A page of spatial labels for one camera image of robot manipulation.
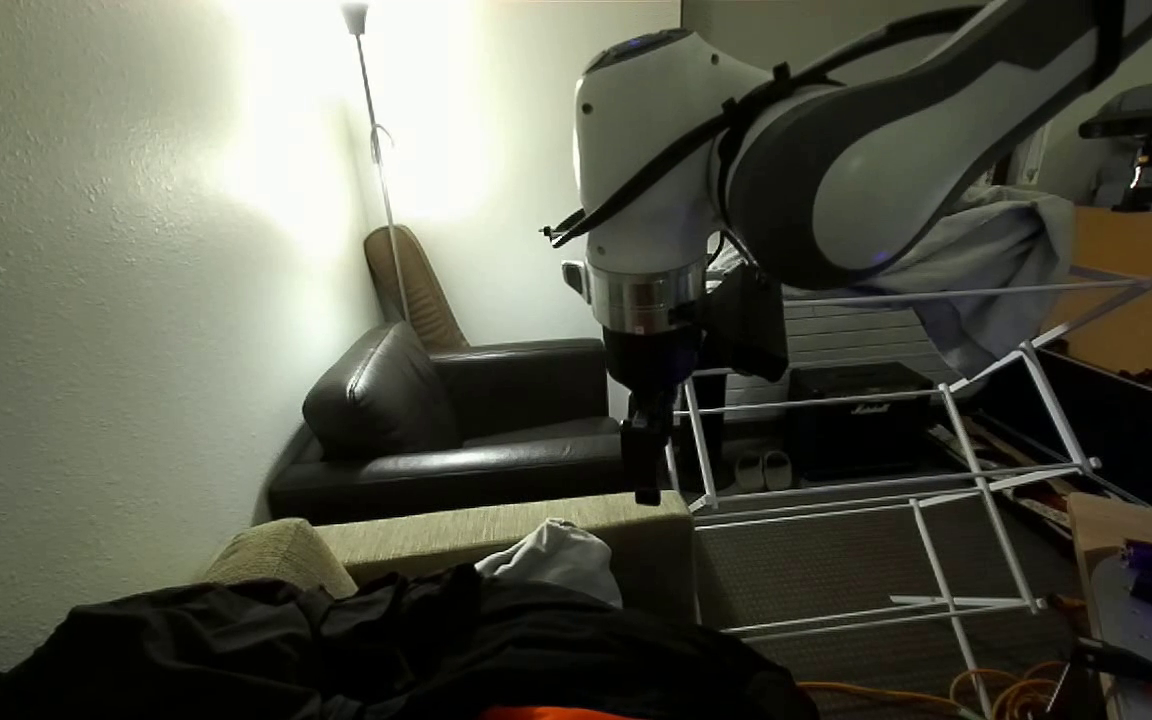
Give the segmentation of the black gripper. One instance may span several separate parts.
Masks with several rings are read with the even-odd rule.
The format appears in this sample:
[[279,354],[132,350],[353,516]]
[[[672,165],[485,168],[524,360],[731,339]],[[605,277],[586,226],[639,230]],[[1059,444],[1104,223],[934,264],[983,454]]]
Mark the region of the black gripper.
[[639,504],[661,504],[668,481],[661,426],[672,425],[675,388],[697,366],[764,378],[779,378],[790,366],[779,284],[752,264],[725,272],[717,286],[703,286],[703,268],[601,272],[595,319],[605,366],[627,388],[622,461]]

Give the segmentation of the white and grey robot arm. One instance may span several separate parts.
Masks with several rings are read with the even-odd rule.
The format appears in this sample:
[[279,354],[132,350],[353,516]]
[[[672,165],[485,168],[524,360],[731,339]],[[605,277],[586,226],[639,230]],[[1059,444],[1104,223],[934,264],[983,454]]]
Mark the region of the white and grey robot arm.
[[983,0],[897,19],[839,57],[929,40],[882,81],[824,61],[755,66],[688,29],[627,34],[578,81],[581,293],[627,388],[622,464],[653,504],[675,388],[703,345],[717,230],[797,286],[855,286],[903,260],[974,179],[1152,40],[1152,0]]

